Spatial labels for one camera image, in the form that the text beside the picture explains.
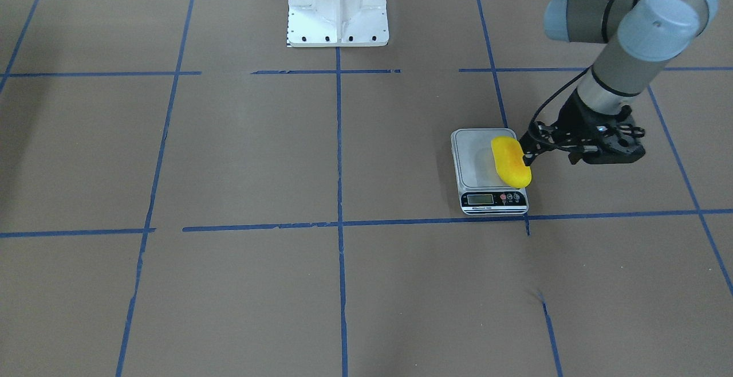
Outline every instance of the scale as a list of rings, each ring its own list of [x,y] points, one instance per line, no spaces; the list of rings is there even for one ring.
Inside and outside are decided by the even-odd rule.
[[[468,215],[524,215],[527,191],[510,187],[496,173],[491,141],[517,138],[508,128],[458,129],[451,134],[460,206]]]

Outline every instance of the white plastic base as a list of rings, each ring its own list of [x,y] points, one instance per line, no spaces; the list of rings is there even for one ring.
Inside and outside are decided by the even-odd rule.
[[[317,4],[324,1],[329,3],[319,8]],[[312,0],[312,6],[290,3],[287,45],[294,48],[387,45],[387,6],[354,7],[349,6],[350,1],[354,0]]]

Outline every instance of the scale display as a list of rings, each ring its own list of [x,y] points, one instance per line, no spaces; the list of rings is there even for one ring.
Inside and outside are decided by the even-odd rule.
[[[507,186],[496,173],[491,140],[516,139],[511,129],[459,129],[451,135],[461,210],[468,215],[523,215],[527,192]]]

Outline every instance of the yellow plastic object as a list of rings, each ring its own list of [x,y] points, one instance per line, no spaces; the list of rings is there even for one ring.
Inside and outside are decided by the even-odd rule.
[[[496,173],[508,186],[526,187],[532,182],[532,171],[524,165],[524,152],[519,140],[509,136],[497,136],[491,140]]]

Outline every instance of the yellow sponge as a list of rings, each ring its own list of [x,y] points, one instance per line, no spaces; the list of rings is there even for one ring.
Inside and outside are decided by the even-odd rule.
[[[508,186],[526,187],[532,181],[532,171],[524,165],[524,152],[519,141],[509,136],[497,136],[491,140],[496,172]]]

